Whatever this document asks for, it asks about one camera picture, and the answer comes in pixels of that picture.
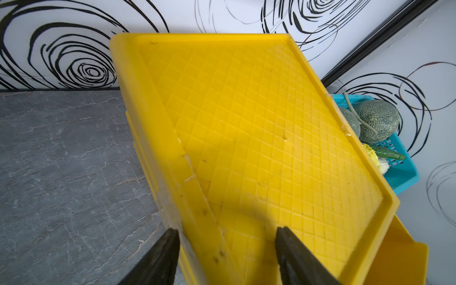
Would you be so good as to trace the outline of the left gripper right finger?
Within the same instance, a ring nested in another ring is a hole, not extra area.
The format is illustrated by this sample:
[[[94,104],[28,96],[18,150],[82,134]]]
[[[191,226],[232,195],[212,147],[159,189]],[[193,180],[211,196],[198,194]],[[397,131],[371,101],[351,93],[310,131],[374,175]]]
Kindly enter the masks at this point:
[[[340,285],[288,227],[277,228],[275,251],[283,285]]]

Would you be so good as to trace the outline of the yellow drawer cabinet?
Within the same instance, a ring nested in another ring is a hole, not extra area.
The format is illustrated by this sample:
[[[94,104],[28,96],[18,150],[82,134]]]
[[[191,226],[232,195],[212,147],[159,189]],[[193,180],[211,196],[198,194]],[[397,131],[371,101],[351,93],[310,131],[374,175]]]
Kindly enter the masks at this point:
[[[281,227],[341,284],[425,284],[428,247],[290,35],[122,33],[109,49],[189,285],[281,284]]]

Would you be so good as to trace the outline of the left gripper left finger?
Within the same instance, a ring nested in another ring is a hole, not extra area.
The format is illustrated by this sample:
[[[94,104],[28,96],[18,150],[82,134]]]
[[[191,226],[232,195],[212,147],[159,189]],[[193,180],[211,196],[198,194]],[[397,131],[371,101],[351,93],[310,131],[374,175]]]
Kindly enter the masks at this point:
[[[178,266],[178,230],[169,228],[119,285],[172,285]]]

